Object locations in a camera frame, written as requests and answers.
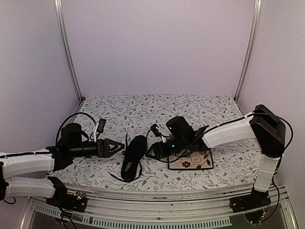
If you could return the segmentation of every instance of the floral tablecloth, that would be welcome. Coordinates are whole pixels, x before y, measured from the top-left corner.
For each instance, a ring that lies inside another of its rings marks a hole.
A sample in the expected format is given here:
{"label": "floral tablecloth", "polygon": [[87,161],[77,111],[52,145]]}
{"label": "floral tablecloth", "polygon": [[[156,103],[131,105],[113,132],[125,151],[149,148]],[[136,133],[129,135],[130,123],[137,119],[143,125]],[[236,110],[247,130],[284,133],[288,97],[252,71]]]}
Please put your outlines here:
{"label": "floral tablecloth", "polygon": [[[125,143],[136,135],[146,135],[157,123],[169,134],[165,123],[177,115],[183,116],[194,129],[215,125],[240,117],[232,97],[202,95],[124,95],[90,96],[81,112],[87,112],[98,121],[107,120],[102,138]],[[90,134],[94,124],[84,115],[75,122]],[[160,138],[149,136],[149,145]],[[199,171],[168,170],[162,162],[144,157],[142,176],[131,183],[123,183],[108,172],[120,177],[124,156],[122,152],[110,158],[77,158],[64,170],[53,172],[64,183],[118,190],[171,191],[230,187],[253,183],[261,154],[253,139],[232,142],[212,149],[214,169]]]}

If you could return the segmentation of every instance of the red object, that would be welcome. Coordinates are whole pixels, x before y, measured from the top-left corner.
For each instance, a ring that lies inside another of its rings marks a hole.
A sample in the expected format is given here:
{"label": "red object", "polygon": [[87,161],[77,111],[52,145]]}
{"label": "red object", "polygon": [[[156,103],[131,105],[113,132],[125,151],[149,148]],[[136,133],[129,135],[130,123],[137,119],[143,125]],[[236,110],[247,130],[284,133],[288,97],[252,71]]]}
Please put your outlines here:
{"label": "red object", "polygon": [[186,168],[188,168],[190,165],[191,165],[191,163],[190,163],[190,162],[187,162],[187,161],[184,161],[184,162],[182,163],[182,166],[183,166],[183,167],[186,167]]}

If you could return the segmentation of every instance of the black shoe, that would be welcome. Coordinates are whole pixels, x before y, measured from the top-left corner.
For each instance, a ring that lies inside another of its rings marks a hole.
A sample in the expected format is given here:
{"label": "black shoe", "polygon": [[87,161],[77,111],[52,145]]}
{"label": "black shoe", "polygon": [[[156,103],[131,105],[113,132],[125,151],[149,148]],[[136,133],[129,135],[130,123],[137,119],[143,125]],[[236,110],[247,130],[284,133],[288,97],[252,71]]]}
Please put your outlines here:
{"label": "black shoe", "polygon": [[[126,151],[125,158],[121,169],[121,177],[122,180],[117,178],[115,175],[109,173],[112,177],[124,181],[131,182],[138,179],[142,174],[142,165],[140,160],[145,155],[147,151],[147,140],[143,135],[136,136],[128,145],[126,140]],[[140,172],[139,176],[135,178],[137,175],[138,164],[140,164]]]}

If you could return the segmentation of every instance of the wall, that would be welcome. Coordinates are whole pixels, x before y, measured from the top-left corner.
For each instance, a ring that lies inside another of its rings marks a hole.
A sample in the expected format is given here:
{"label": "wall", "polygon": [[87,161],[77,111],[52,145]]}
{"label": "wall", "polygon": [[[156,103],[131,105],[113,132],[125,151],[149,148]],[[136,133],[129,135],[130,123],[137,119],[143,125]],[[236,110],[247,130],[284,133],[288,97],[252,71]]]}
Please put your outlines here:
{"label": "wall", "polygon": [[233,95],[254,0],[65,0],[84,95]]}
{"label": "wall", "polygon": [[305,224],[305,2],[263,1],[250,68],[240,100],[244,113],[265,104],[293,126],[295,138],[278,177],[284,181],[298,224]]}
{"label": "wall", "polygon": [[[53,145],[77,106],[54,2],[2,0],[0,18],[0,152]],[[1,202],[0,228],[18,228],[23,206]]]}

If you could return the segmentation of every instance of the vent grille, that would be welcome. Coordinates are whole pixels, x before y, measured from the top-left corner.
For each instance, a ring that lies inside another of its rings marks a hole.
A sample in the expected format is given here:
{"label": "vent grille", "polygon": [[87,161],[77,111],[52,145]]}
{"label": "vent grille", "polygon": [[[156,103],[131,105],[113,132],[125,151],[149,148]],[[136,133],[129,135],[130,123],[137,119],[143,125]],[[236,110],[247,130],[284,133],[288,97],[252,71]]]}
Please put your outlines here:
{"label": "vent grille", "polygon": [[[36,204],[35,210],[37,212],[44,213],[49,216],[61,218],[61,211],[53,207],[46,207],[43,205]],[[82,221],[74,221],[103,229],[212,229],[232,225],[229,217],[186,223],[130,223],[105,220],[98,217],[89,216],[83,216]]]}

